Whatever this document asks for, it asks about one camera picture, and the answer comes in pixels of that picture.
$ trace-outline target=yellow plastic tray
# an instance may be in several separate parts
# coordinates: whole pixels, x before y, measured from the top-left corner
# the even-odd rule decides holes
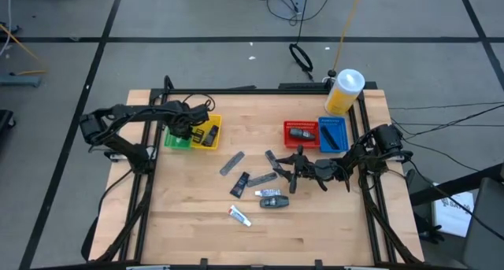
[[[203,150],[217,150],[217,147],[219,146],[219,137],[221,136],[221,121],[222,117],[221,115],[209,115],[210,120],[205,122],[202,125],[199,125],[197,127],[193,128],[193,131],[196,131],[197,128],[203,130],[205,134],[203,135],[203,141],[205,141],[205,137],[208,135],[208,132],[212,128],[212,126],[216,125],[219,127],[219,131],[217,132],[217,137],[215,140],[213,140],[213,144],[211,147],[203,146],[201,144],[197,144],[196,142],[191,141],[191,147],[195,149],[203,149]]]

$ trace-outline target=concrete floor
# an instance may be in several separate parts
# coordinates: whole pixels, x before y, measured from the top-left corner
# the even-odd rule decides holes
[[[6,20],[5,1],[0,20]],[[295,0],[302,6],[303,0]],[[313,13],[324,0],[309,0]],[[353,0],[329,0],[303,25],[303,35],[339,36]],[[500,0],[469,0],[488,37],[503,37]],[[20,37],[95,37],[99,41],[113,0],[13,0]],[[272,8],[289,12],[278,2]],[[298,27],[268,13],[257,0],[121,0],[110,37],[295,36]],[[361,0],[348,32],[353,37],[477,37],[462,0]],[[161,87],[169,74],[177,88],[226,88],[306,82],[288,43],[107,43],[85,112],[125,102],[131,89]],[[346,43],[339,68],[355,68],[386,91],[390,107],[447,105],[504,100],[504,90],[482,43]],[[13,45],[0,57],[0,73],[44,68],[39,88],[0,88],[0,109],[17,123],[0,153],[0,261],[15,269],[32,233],[97,43],[27,43],[43,60]],[[337,43],[301,43],[315,64],[315,80],[332,64]],[[491,44],[504,59],[504,44]],[[446,123],[489,106],[443,110],[392,110],[400,122]],[[504,124],[495,110],[467,124]],[[406,126],[411,131],[426,126]],[[474,168],[502,161],[502,128],[455,127],[414,139]],[[444,182],[470,173],[444,156],[414,146],[422,173]],[[78,131],[32,267],[83,262],[80,245],[97,212],[110,163],[88,154]],[[426,246],[429,261],[442,264]]]

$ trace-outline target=wooden tabletop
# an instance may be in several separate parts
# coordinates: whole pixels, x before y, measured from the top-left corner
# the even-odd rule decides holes
[[[145,105],[149,93],[130,91],[128,104]],[[170,95],[169,100],[185,97]],[[324,265],[372,265],[357,169],[351,177],[350,193],[344,183],[328,182],[328,191],[323,192],[316,181],[299,179],[296,193],[289,194],[288,182],[279,177],[246,188],[241,199],[229,194],[242,172],[250,173],[251,178],[271,172],[266,150],[272,150],[277,157],[287,157],[295,151],[284,147],[283,122],[326,116],[323,108],[326,96],[216,94],[212,97],[217,104],[212,113],[222,116],[217,150],[171,150],[161,144],[142,263],[199,264],[201,258],[208,258],[209,264],[313,265],[315,259],[321,259]],[[197,105],[205,100],[194,96],[188,102]],[[383,91],[365,91],[365,100],[371,128],[391,122]],[[357,103],[355,109],[362,135]],[[346,126],[352,143],[348,117]],[[134,123],[127,124],[120,134],[131,142],[139,142],[142,131],[143,124]],[[227,176],[221,176],[219,170],[239,151],[246,156]],[[311,161],[342,157],[317,149],[305,149],[305,155]],[[400,164],[388,165],[402,173]],[[125,161],[112,164],[108,184],[127,170],[129,165]],[[392,228],[411,252],[423,260],[405,180],[386,173],[382,185]],[[132,176],[107,195],[90,259],[102,254],[124,226],[131,188]],[[280,188],[282,194],[289,196],[290,205],[283,209],[261,209],[254,191],[265,188]],[[231,205],[248,217],[251,227],[228,215]],[[387,260],[378,224],[376,229],[382,260]],[[135,241],[136,229],[128,257],[133,256]]]

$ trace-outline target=blue bin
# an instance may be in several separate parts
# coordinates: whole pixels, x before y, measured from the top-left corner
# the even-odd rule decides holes
[[[344,117],[319,117],[318,129],[321,137],[322,153],[342,153],[348,151],[347,124]],[[322,127],[326,127],[332,138],[338,144],[339,150],[334,150],[322,134]]]

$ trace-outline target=toothpaste tube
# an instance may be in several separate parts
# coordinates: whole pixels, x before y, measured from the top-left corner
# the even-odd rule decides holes
[[[281,195],[280,190],[258,190],[255,192],[255,194],[261,197]]]
[[[247,227],[250,227],[252,225],[252,223],[245,217],[245,215],[243,215],[234,205],[231,205],[228,213],[231,217],[242,222],[242,224],[246,225]]]

